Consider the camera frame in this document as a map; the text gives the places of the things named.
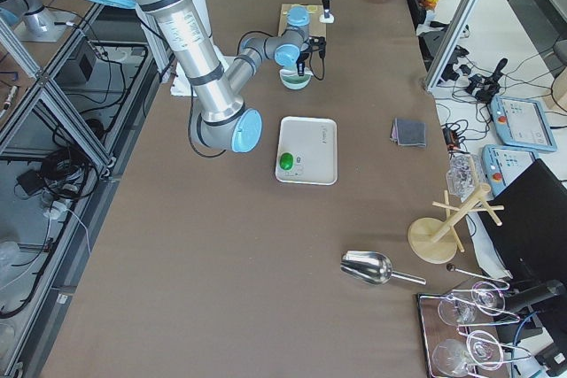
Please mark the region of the wine glass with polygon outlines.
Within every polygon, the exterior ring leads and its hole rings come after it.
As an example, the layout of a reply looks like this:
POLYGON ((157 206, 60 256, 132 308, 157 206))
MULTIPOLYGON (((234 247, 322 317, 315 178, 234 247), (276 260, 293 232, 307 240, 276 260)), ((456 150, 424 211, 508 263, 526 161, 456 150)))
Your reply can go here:
POLYGON ((496 338, 482 330, 471 332, 465 342, 446 339, 432 354, 433 365, 448 377, 486 377, 503 361, 503 350, 496 338))
POLYGON ((470 289, 446 293, 439 302, 438 314, 447 325, 480 325, 503 314, 504 308, 502 291, 493 283, 481 281, 470 289))

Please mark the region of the mint green bowl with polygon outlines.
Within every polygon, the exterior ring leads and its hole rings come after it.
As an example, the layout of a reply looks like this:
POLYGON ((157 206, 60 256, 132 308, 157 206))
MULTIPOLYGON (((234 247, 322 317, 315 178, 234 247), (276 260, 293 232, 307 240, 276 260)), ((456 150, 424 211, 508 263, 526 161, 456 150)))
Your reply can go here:
POLYGON ((281 83, 287 88, 287 89, 292 89, 292 90, 301 90, 303 89, 310 81, 311 78, 309 79, 300 79, 300 78, 281 78, 280 77, 280 81, 281 83))

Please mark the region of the clear plastic container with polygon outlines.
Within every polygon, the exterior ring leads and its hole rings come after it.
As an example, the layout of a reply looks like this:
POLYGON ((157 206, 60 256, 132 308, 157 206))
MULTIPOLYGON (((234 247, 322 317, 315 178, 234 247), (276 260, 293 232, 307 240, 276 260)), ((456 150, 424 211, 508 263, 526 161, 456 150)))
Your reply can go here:
POLYGON ((480 183, 486 183, 480 158, 474 154, 459 154, 449 160, 446 175, 448 192, 466 198, 480 183))

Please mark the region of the metal scoop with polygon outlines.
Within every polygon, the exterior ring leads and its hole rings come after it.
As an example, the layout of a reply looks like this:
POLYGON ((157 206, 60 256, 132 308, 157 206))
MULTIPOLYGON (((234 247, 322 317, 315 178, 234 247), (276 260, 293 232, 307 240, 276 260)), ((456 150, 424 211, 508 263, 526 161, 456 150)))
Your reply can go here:
POLYGON ((387 283, 391 278, 420 285, 427 283, 422 277, 395 271, 391 260, 376 251, 347 251, 341 259, 340 268, 351 276, 373 285, 387 283))

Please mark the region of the black monitor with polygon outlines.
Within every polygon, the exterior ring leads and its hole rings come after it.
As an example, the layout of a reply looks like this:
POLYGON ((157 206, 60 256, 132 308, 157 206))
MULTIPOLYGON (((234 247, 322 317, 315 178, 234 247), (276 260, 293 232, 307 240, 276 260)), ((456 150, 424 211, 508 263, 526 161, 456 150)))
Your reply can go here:
POLYGON ((491 205, 502 205, 497 226, 481 212, 498 257, 516 280, 566 283, 566 187, 538 159, 491 205))

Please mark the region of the grey folded cloth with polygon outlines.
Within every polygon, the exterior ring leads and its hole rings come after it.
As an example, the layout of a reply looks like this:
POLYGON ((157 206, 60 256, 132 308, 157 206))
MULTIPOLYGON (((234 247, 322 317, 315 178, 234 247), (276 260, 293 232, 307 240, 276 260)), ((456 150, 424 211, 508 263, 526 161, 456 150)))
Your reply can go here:
POLYGON ((417 120, 394 118, 391 140, 399 146, 425 147, 426 124, 417 120))

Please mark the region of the wooden cutting board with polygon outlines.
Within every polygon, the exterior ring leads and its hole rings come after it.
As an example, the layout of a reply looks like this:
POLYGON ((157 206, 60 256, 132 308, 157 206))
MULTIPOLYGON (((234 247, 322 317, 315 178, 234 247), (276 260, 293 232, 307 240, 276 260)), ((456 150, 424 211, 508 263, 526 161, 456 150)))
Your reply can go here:
MULTIPOLYGON (((299 6, 299 4, 282 4, 279 16, 278 31, 279 35, 282 35, 285 28, 287 27, 287 14, 288 11, 293 6, 299 6)), ((317 4, 301 4, 307 9, 310 18, 309 24, 309 35, 311 37, 326 37, 326 23, 320 21, 320 17, 323 15, 323 8, 321 5, 317 4)))

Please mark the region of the cream rabbit tray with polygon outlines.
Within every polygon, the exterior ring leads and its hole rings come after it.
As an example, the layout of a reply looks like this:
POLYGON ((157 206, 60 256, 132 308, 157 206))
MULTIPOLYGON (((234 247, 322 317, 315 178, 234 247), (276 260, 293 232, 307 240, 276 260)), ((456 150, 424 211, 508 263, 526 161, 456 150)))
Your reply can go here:
POLYGON ((332 185, 338 178, 337 124, 331 119, 287 116, 281 120, 275 176, 280 182, 332 185), (282 170, 284 152, 294 156, 294 166, 282 170))

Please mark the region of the green lime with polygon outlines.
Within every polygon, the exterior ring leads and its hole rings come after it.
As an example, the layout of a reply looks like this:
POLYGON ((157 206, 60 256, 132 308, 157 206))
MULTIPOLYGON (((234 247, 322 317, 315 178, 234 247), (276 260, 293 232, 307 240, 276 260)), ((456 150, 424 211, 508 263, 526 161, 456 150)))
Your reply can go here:
POLYGON ((284 171, 289 171, 294 166, 294 156, 290 152, 284 152, 278 162, 279 167, 284 171))

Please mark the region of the upper wine glass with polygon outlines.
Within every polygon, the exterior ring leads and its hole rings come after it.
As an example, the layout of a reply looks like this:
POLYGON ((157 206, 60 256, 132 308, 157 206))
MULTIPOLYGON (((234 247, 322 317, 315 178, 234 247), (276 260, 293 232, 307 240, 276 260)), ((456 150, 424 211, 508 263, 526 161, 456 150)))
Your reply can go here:
POLYGON ((446 293, 439 302, 438 314, 447 325, 480 325, 503 314, 504 308, 502 291, 493 283, 481 281, 470 289, 446 293))

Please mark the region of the teach pendant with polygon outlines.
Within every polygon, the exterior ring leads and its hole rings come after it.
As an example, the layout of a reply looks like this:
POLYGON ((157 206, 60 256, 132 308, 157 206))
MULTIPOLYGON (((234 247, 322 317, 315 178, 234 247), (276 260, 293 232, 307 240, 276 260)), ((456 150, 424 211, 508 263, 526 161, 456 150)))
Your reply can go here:
POLYGON ((482 162, 493 195, 498 196, 539 157, 533 149, 485 145, 482 149, 482 162))
POLYGON ((539 101, 496 95, 490 109, 495 131, 504 144, 557 151, 555 138, 539 101))

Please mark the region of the lower teach pendant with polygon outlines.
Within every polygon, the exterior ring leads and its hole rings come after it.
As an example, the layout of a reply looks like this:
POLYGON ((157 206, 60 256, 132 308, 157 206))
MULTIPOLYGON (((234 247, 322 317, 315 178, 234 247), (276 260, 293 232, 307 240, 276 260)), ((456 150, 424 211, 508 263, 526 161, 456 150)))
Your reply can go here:
POLYGON ((533 149, 485 145, 482 149, 482 162, 493 195, 498 196, 539 157, 533 149))

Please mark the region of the wooden mug tree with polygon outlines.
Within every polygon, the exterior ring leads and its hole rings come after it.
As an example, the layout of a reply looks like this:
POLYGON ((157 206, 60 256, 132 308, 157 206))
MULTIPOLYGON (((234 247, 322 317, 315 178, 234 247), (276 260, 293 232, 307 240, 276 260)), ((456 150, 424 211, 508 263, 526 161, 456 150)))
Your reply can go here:
POLYGON ((446 211, 446 219, 441 221, 425 217, 413 221, 408 228, 408 242, 412 251, 426 262, 444 264, 449 262, 457 251, 464 252, 464 247, 454 227, 473 210, 487 212, 498 227, 502 225, 496 212, 502 211, 504 206, 488 204, 486 196, 491 188, 488 183, 478 179, 474 159, 469 157, 468 161, 475 187, 466 199, 458 207, 448 202, 433 202, 434 206, 446 211))

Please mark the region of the upper teach pendant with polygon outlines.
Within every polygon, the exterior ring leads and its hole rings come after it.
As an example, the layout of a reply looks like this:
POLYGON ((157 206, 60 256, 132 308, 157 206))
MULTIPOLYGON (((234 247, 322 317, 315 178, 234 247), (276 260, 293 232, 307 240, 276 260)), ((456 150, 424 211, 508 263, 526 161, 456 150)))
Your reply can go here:
POLYGON ((496 95, 490 109, 495 131, 504 144, 557 151, 555 138, 539 101, 496 95))

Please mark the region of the lower wine glass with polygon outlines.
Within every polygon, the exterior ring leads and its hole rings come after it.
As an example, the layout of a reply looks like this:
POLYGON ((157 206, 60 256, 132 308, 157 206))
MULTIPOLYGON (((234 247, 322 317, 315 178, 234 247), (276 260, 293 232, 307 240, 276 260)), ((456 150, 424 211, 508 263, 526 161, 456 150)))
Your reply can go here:
POLYGON ((471 332, 465 342, 446 339, 432 354, 433 365, 448 377, 486 377, 503 361, 503 350, 496 338, 482 330, 471 332))

